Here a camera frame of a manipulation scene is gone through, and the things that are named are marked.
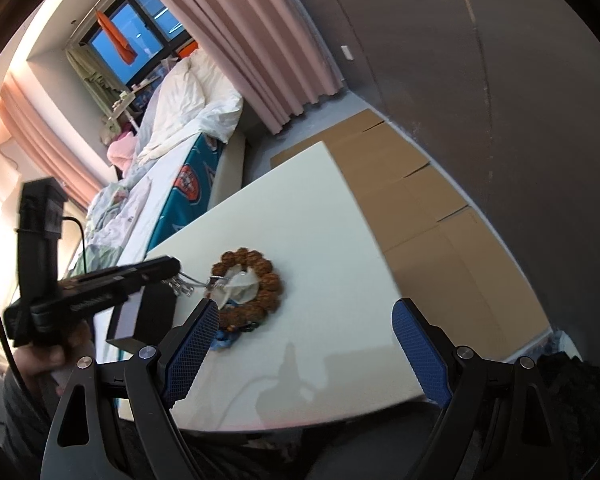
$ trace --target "gray floor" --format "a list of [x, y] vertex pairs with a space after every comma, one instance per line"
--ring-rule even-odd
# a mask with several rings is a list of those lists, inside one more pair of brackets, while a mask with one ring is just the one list
[[293, 118], [276, 136], [267, 134], [260, 139], [250, 138], [251, 148], [245, 154], [242, 184], [246, 186], [267, 173], [275, 154], [366, 108], [369, 108], [366, 101], [346, 91], [321, 104], [307, 105], [304, 114]]

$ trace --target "person's arm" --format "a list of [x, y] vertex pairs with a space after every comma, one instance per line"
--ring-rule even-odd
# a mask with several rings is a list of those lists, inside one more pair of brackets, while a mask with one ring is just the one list
[[[89, 338], [90, 330], [86, 323], [83, 323], [69, 338], [69, 345], [80, 346]], [[22, 346], [16, 349], [13, 357], [25, 384], [42, 408], [38, 378], [41, 374], [49, 373], [65, 364], [63, 348]], [[58, 388], [57, 393], [61, 395], [62, 391]], [[34, 409], [18, 386], [11, 370], [7, 370], [4, 377], [4, 406], [6, 418], [2, 448], [25, 478], [37, 480], [40, 478], [52, 416], [44, 409]]]

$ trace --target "metal screw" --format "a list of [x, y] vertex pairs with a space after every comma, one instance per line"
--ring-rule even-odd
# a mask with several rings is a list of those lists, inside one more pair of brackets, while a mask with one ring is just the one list
[[84, 370], [85, 368], [89, 368], [91, 366], [91, 363], [93, 363], [93, 359], [86, 355], [85, 357], [81, 357], [80, 359], [78, 359], [77, 364], [78, 368]]
[[461, 359], [471, 359], [475, 354], [468, 346], [459, 346], [456, 350], [458, 357]]
[[531, 368], [533, 368], [536, 365], [536, 363], [531, 357], [527, 357], [525, 355], [524, 357], [520, 358], [520, 365], [523, 368], [526, 368], [527, 370], [531, 370]]
[[141, 359], [151, 359], [155, 355], [155, 348], [152, 346], [143, 346], [138, 355]]

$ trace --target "blue textured pad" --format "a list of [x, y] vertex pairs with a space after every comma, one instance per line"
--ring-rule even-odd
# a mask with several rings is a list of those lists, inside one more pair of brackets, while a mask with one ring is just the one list
[[420, 381], [424, 394], [441, 408], [451, 401], [442, 358], [402, 300], [394, 305], [391, 322], [395, 336]]
[[218, 308], [214, 303], [198, 318], [165, 368], [161, 395], [165, 406], [171, 408], [176, 400], [187, 396], [217, 330]]

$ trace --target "bed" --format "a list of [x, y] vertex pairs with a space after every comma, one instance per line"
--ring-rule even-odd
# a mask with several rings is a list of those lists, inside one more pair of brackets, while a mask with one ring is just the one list
[[[245, 138], [235, 130], [241, 110], [242, 97], [201, 49], [165, 77], [142, 120], [130, 170], [90, 205], [89, 270], [142, 261], [241, 188]], [[71, 273], [82, 268], [76, 254]], [[94, 316], [98, 362], [118, 359], [105, 341], [111, 311]]]

